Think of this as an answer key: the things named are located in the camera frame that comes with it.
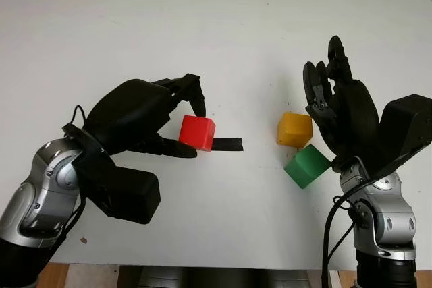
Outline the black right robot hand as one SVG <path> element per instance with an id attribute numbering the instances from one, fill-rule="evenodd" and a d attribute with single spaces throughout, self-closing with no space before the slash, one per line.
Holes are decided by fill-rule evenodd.
<path id="1" fill-rule="evenodd" d="M 379 117 L 367 87 L 352 76 L 339 36 L 331 37 L 327 57 L 328 64 L 306 62 L 303 84 L 306 111 L 334 153 L 331 167 L 339 173 L 375 142 Z"/>

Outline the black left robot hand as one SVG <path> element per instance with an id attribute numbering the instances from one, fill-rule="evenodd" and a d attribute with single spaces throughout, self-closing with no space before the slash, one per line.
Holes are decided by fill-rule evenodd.
<path id="1" fill-rule="evenodd" d="M 159 135 L 170 120 L 169 114 L 182 101 L 190 103 L 197 117 L 206 116 L 199 76 L 186 74 L 154 82 L 131 79 L 92 108 L 83 129 L 110 155 L 132 151 L 193 159 L 197 157 L 195 148 Z"/>

